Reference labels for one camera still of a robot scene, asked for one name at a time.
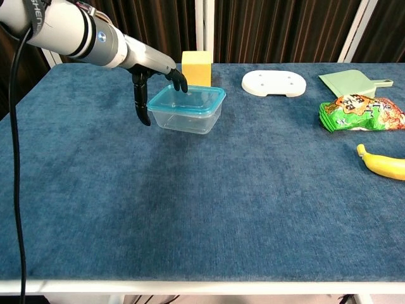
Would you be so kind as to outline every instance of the yellow banana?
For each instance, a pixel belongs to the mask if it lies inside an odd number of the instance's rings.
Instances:
[[[405,181],[405,159],[370,154],[364,144],[357,146],[357,152],[371,171],[391,179]]]

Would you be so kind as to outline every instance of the plastic container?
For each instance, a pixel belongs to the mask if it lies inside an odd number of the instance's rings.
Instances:
[[[165,87],[148,102],[158,125],[165,129],[207,134],[221,115],[225,91],[219,87],[189,85],[189,91]]]

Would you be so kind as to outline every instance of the green snack package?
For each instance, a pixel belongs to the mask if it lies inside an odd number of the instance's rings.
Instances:
[[[333,103],[322,103],[319,117],[329,132],[405,129],[405,113],[388,98],[344,95]]]

